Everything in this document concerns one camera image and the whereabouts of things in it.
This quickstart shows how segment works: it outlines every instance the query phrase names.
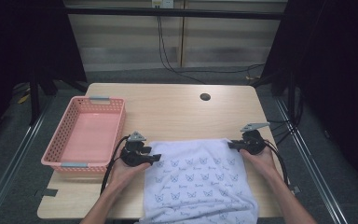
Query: wall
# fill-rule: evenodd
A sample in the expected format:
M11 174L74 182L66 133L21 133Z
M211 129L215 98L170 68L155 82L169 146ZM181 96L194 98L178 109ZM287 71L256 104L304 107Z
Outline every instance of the wall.
M151 1L65 0L67 6L151 7ZM282 12L286 2L175 1L175 8ZM158 18L70 15L86 72L160 68ZM163 41L172 67L264 63L278 21L161 18Z

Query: floor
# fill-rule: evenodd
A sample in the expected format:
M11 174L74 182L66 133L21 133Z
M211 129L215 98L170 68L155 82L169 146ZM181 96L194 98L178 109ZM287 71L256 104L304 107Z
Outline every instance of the floor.
M227 71L228 69L235 71L240 68L219 67L215 69L217 71ZM197 73L186 73L186 76L212 85L247 85L250 82L248 77L256 78L260 72L260 70L258 72L252 70L250 74L243 71L219 74L206 72L205 68L198 70ZM88 73L89 83L200 84L197 80L186 76L180 76L166 69ZM41 200L37 192L46 187L52 173L49 167L40 164L40 158L70 98L74 95L84 94L64 83L57 82L57 85L59 91L55 96L46 96L41 92L41 107L46 110L42 115L43 123L38 127L28 125L31 118L29 100L18 104L18 100L27 86L20 86L13 91L11 105L0 123L0 186L2 183L7 186L7 188L0 189L0 223L78 223L79 221L42 220L36 214L37 206ZM275 141L278 142L287 134L286 124L275 122L284 120L279 102L285 102L286 98L285 96L274 97L269 90L269 85L256 89L266 117L271 120L271 130ZM297 198L319 223L358 223L358 174L342 157L338 145L326 137L324 126L307 104L304 104L304 113L298 129L306 143L306 154L298 149L294 134L288 134L279 144L292 187L297 189ZM27 133L33 131L37 131L33 139L24 138ZM24 146L25 150L21 151L20 146ZM305 161L311 161L316 165L316 173L319 172L322 182L325 182L322 187L327 186L327 189L321 188L321 184L315 184L315 176L318 176L311 174L310 166ZM333 211L328 211L326 206L333 208ZM260 218L258 223L284 222L281 218L275 217Z

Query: white cloth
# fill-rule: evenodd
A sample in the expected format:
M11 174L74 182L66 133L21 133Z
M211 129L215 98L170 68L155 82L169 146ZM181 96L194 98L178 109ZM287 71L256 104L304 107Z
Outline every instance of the white cloth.
M256 223L241 154L227 139L152 142L140 223Z

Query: gray floor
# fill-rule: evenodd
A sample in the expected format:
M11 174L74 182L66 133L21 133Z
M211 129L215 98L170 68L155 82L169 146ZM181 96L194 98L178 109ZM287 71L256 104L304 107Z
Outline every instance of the gray floor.
M215 71L236 71L243 68L214 68ZM195 69L199 71L211 68ZM253 70L251 77L259 75L260 70ZM185 73L206 84L247 85L249 76L246 72L219 74L211 72ZM92 82L133 82L133 83L187 83L201 84L200 82L179 76L165 69L131 70L116 72L88 73L89 83ZM52 170L43 166L40 159L53 135L58 122L69 100L74 95L83 93L74 90L65 84L57 83L59 91L51 98L51 106L46 111L43 124L38 130L34 141L30 144L19 170L14 174L10 189L0 204L0 223L78 223L79 220L42 220L37 217L36 210L40 204L40 197L34 194L47 186ZM267 119L282 120L277 107L276 99L272 97L269 86L256 89ZM21 89L13 95L13 101L0 124L0 177L6 171L7 165L16 154L23 136L27 133L28 122L31 118L29 100L18 105ZM50 98L41 94L42 105ZM285 125L272 123L271 130L279 141L287 130ZM299 124L299 130L307 143L313 159L316 161L321 173L332 194L339 202L344 217L348 223L358 223L358 174L347 164L339 152L339 147L324 135L324 126L319 122L311 109L305 105L304 115ZM279 145L280 152L287 166L289 178L293 186L300 192L296 195L304 206L315 216L319 223L334 223L329 211L326 209L324 198L320 194L311 175L298 152L292 136L289 135ZM281 218L260 218L258 223L284 223Z

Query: human hand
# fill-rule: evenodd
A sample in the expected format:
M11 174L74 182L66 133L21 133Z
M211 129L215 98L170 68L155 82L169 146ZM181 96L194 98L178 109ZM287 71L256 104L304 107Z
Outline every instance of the human hand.
M109 184L107 188L109 188L109 186L115 186L118 190L123 190L130 184L137 174L150 166L151 165L148 162L131 167L124 163L122 159L115 161L115 164L112 167L111 184Z
M269 147L265 147L259 154L252 155L247 150L240 150L240 154L252 163L258 173L265 178L277 174L275 162L272 158L272 151Z

